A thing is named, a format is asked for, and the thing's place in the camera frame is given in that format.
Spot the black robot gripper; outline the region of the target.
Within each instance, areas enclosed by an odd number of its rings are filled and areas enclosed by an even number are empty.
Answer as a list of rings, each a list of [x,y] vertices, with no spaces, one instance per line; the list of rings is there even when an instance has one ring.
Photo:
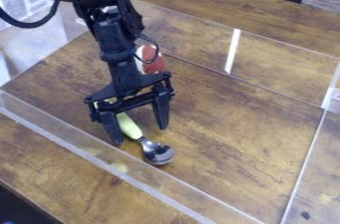
[[[153,106],[159,129],[166,129],[170,120],[170,72],[142,75],[131,53],[103,53],[111,76],[109,84],[85,97],[90,119],[103,125],[111,144],[121,145],[123,137],[115,115],[145,105]]]

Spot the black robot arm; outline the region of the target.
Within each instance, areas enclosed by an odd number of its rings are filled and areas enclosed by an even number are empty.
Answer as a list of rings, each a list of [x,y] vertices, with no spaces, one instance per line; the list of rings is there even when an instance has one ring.
[[[135,39],[142,38],[142,16],[130,0],[53,0],[70,2],[91,32],[107,63],[111,82],[85,97],[90,119],[99,122],[114,145],[123,143],[118,114],[151,105],[157,124],[166,128],[170,118],[170,73],[143,75],[138,72]]]

